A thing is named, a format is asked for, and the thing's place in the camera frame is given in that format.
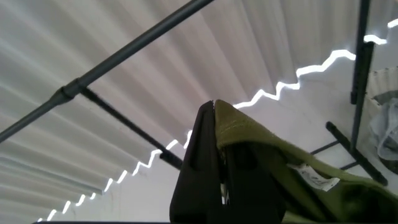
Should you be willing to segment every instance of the hanging garment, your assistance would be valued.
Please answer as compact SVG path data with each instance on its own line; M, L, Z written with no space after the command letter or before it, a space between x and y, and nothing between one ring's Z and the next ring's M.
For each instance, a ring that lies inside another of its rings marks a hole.
M221 155L233 144L260 155L285 200L283 222L398 222L398 197L377 182L318 161L224 101L215 102L215 120Z

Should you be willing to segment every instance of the white plastic bag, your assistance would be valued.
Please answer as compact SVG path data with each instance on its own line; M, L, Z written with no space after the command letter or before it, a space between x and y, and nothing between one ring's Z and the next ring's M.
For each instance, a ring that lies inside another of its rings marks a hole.
M398 99L393 98L381 107L370 124L372 142L380 158L398 161Z

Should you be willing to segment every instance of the olive green fabric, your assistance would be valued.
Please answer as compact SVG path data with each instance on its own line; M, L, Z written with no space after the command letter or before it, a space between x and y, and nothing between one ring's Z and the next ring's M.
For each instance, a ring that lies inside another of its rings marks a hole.
M377 182L318 161L224 101L215 102L215 119L221 153L245 144L260 155L260 166L275 178L286 201L284 222L398 222L398 198ZM340 181L327 192L314 189L287 164L306 164L324 178Z

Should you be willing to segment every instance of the ceiling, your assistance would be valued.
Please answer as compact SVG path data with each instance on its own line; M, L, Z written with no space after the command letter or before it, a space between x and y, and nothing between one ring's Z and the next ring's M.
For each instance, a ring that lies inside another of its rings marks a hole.
M0 129L186 2L1 1ZM358 6L216 0L90 88L168 148L185 144L202 103L278 100L299 76L353 60ZM398 3L373 1L366 40L385 44L396 18ZM77 96L0 145L0 223L45 220L101 195L150 162L152 150Z

